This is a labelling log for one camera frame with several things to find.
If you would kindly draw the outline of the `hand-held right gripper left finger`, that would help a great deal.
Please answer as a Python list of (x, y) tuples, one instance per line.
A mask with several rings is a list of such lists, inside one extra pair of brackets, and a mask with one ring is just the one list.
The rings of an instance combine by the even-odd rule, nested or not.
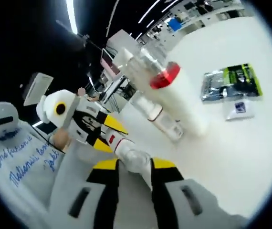
[(118, 204), (119, 162), (91, 165), (65, 157), (52, 190), (52, 229), (112, 229)]

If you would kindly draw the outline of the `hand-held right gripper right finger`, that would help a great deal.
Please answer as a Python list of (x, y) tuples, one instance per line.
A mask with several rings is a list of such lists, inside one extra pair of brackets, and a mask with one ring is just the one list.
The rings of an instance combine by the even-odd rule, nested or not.
[(216, 198), (176, 165), (151, 159), (152, 202), (160, 229), (220, 229), (222, 210)]

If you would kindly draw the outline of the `person's left hand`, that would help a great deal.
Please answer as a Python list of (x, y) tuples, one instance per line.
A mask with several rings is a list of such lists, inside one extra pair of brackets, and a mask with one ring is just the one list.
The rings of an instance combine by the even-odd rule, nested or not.
[(65, 153), (69, 147), (72, 139), (69, 136), (69, 133), (66, 129), (57, 128), (51, 136), (52, 144), (58, 149)]

